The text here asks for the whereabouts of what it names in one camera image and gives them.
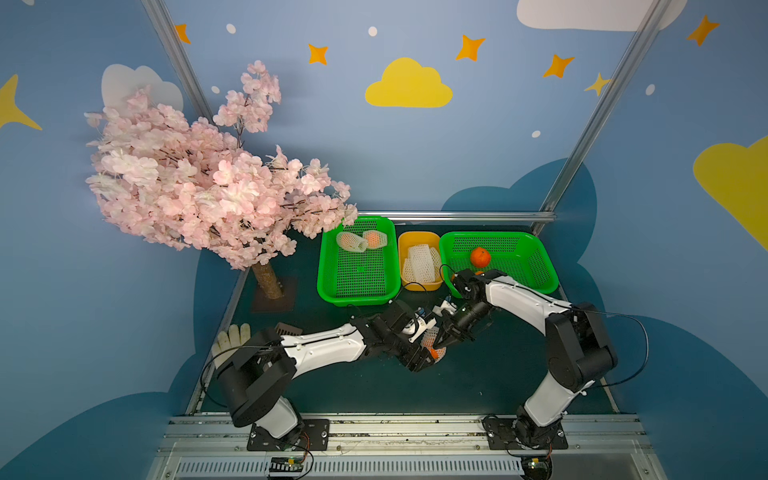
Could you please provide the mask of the peeled bare orange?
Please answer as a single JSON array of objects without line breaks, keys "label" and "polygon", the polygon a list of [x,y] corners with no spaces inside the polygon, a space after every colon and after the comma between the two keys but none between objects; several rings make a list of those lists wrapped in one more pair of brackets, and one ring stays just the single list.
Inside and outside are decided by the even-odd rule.
[{"label": "peeled bare orange", "polygon": [[475,248],[470,254],[471,264],[478,269],[486,268],[491,262],[491,254],[482,247]]}]

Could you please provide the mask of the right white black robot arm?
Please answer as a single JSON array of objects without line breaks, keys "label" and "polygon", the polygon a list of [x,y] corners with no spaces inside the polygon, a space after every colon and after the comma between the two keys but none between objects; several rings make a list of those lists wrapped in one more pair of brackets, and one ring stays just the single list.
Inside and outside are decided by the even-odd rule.
[{"label": "right white black robot arm", "polygon": [[470,339],[477,322],[494,309],[511,313],[545,337],[547,374],[518,409],[513,431],[514,441],[524,448],[552,447],[573,399],[618,364],[602,314],[590,303],[559,301],[499,270],[462,270],[453,284],[465,304],[442,322],[434,349]]}]

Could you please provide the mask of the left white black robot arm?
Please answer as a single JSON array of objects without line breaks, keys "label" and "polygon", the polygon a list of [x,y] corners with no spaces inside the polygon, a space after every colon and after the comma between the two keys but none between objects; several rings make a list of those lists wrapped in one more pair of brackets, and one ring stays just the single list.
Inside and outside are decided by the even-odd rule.
[{"label": "left white black robot arm", "polygon": [[298,432],[300,416],[284,397],[291,382],[337,363],[389,355],[412,372],[439,362],[445,348],[434,347],[436,316],[392,301],[379,314],[354,317],[314,334],[280,335],[270,328],[252,333],[248,324],[218,334],[212,349],[214,378],[234,426],[255,424],[286,440]]}]

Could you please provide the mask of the netted orange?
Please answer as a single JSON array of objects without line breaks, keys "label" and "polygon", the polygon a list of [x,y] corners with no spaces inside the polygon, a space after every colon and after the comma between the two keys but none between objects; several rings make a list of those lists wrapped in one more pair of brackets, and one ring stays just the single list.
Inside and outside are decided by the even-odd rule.
[{"label": "netted orange", "polygon": [[433,327],[425,331],[421,336],[421,346],[427,349],[435,362],[439,362],[445,356],[447,350],[446,347],[438,349],[434,347],[438,333],[439,329]]},{"label": "netted orange", "polygon": [[379,230],[368,230],[362,235],[368,249],[380,249],[388,244],[388,236]]},{"label": "netted orange", "polygon": [[336,243],[340,249],[351,253],[362,253],[368,249],[368,241],[352,232],[342,231],[336,236]]}]

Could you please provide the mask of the white foam net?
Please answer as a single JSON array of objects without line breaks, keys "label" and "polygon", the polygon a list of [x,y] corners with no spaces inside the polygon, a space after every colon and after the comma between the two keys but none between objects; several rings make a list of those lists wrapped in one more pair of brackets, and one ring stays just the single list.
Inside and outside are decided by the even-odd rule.
[{"label": "white foam net", "polygon": [[401,277],[404,283],[414,282],[414,272],[412,268],[412,264],[409,258],[406,258],[403,261],[402,269],[401,269]]}]

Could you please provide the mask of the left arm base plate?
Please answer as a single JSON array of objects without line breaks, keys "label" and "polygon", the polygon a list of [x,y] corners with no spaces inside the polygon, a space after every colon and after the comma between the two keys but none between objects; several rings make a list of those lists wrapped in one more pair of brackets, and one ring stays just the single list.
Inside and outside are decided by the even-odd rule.
[{"label": "left arm base plate", "polygon": [[272,436],[265,428],[254,424],[246,449],[248,451],[326,451],[330,421],[327,419],[300,420],[282,437]]}]

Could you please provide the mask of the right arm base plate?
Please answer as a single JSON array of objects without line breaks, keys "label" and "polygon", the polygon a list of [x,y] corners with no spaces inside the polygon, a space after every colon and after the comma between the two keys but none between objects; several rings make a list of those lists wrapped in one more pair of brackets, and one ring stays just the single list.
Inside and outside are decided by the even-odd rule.
[{"label": "right arm base plate", "polygon": [[560,421],[538,426],[527,417],[500,418],[488,415],[481,420],[491,450],[566,450],[569,448]]}]

